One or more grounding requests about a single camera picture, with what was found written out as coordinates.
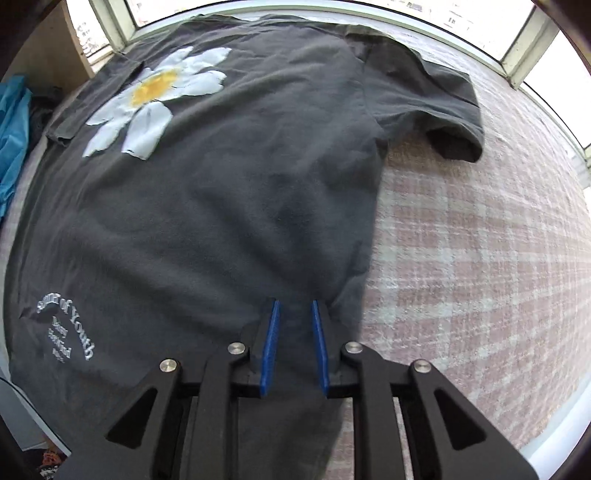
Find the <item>t-shirt sleeve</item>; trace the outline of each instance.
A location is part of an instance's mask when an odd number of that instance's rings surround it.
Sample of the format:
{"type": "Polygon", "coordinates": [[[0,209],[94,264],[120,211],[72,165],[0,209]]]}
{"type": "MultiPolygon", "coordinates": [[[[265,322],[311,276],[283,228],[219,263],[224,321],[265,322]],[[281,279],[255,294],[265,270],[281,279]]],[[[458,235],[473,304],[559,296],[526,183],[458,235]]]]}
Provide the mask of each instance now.
{"type": "Polygon", "coordinates": [[[401,43],[378,37],[365,59],[363,88],[369,113],[391,142],[417,129],[444,158],[480,158],[484,131],[466,73],[425,61],[401,43]]]}

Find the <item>white flower petal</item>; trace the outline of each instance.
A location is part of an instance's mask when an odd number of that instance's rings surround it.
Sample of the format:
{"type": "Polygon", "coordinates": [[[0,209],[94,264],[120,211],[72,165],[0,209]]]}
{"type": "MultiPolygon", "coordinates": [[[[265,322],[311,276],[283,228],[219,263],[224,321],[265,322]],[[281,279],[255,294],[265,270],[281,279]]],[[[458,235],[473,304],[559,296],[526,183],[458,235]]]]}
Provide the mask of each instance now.
{"type": "Polygon", "coordinates": [[[158,100],[165,102],[166,100],[174,100],[175,98],[182,97],[184,95],[182,88],[175,86],[170,87],[166,92],[158,97],[158,100]]]}
{"type": "Polygon", "coordinates": [[[133,86],[127,87],[123,92],[114,96],[100,107],[87,121],[86,125],[100,125],[116,117],[121,107],[129,105],[133,95],[133,86]]]}
{"type": "Polygon", "coordinates": [[[177,88],[182,90],[182,95],[197,96],[217,93],[223,89],[224,78],[226,78],[225,73],[210,70],[186,78],[183,83],[179,83],[177,88]]]}
{"type": "Polygon", "coordinates": [[[174,67],[177,63],[182,61],[187,55],[191,53],[193,47],[180,48],[177,51],[172,52],[168,57],[161,61],[156,67],[156,71],[165,68],[174,67]]]}
{"type": "Polygon", "coordinates": [[[100,127],[95,136],[88,142],[82,156],[90,157],[93,153],[110,147],[117,139],[121,129],[131,120],[133,114],[133,112],[127,112],[126,115],[119,115],[100,127]]]}
{"type": "Polygon", "coordinates": [[[213,67],[224,61],[231,50],[227,47],[212,48],[194,57],[187,57],[180,63],[179,68],[184,74],[194,75],[199,70],[213,67]]]}
{"type": "Polygon", "coordinates": [[[191,83],[191,79],[195,78],[196,75],[186,75],[184,72],[181,72],[177,79],[173,83],[173,88],[183,88],[191,83]]]}
{"type": "Polygon", "coordinates": [[[123,142],[123,153],[146,160],[158,145],[173,114],[160,102],[144,105],[134,116],[123,142]]]}
{"type": "Polygon", "coordinates": [[[144,80],[150,78],[153,74],[154,74],[154,71],[151,68],[149,68],[149,67],[144,68],[141,71],[141,73],[138,75],[138,77],[131,83],[131,86],[136,86],[136,85],[142,83],[144,80]]]}

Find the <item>blue gripper pad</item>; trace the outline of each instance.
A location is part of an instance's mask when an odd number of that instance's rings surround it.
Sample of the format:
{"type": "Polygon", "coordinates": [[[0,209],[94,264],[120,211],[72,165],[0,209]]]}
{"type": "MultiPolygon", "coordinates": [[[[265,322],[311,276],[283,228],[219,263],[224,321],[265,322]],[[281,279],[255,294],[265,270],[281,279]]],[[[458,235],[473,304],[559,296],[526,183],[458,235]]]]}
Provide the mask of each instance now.
{"type": "Polygon", "coordinates": [[[277,339],[279,337],[279,313],[280,303],[275,300],[261,361],[261,395],[263,397],[267,394],[273,380],[273,367],[275,366],[275,353],[277,352],[277,339]]]}
{"type": "Polygon", "coordinates": [[[318,310],[318,302],[312,302],[312,331],[314,332],[314,346],[316,347],[316,361],[318,362],[318,375],[320,377],[320,388],[325,395],[329,392],[329,360],[326,353],[326,342],[322,330],[322,320],[318,310]]]}

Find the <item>yellow flower center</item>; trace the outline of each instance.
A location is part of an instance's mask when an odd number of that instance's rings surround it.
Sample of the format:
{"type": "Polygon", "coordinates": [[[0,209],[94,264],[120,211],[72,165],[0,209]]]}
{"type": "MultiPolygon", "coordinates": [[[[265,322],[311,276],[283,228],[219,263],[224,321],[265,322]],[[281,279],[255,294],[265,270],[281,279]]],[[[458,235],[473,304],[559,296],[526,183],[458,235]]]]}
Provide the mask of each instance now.
{"type": "Polygon", "coordinates": [[[178,78],[176,70],[167,70],[140,83],[131,98],[131,106],[140,106],[158,99],[178,78]]]}

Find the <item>window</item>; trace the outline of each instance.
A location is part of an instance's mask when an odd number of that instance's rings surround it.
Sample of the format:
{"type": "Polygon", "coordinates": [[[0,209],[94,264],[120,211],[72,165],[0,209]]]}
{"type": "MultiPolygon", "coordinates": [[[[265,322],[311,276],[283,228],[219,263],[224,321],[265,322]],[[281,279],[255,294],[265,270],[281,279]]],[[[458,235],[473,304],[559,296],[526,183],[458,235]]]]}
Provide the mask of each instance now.
{"type": "Polygon", "coordinates": [[[591,76],[562,32],[525,82],[552,107],[582,146],[591,144],[591,76]]]}
{"type": "MultiPolygon", "coordinates": [[[[139,27],[216,0],[126,0],[139,27]]],[[[451,30],[500,60],[531,12],[531,0],[365,0],[451,30]]]]}
{"type": "Polygon", "coordinates": [[[84,55],[90,57],[109,44],[88,0],[67,0],[67,6],[84,55]]]}
{"type": "Polygon", "coordinates": [[[407,3],[407,7],[412,8],[413,10],[416,10],[417,12],[422,12],[423,11],[423,6],[422,5],[414,4],[412,2],[407,3]]]}

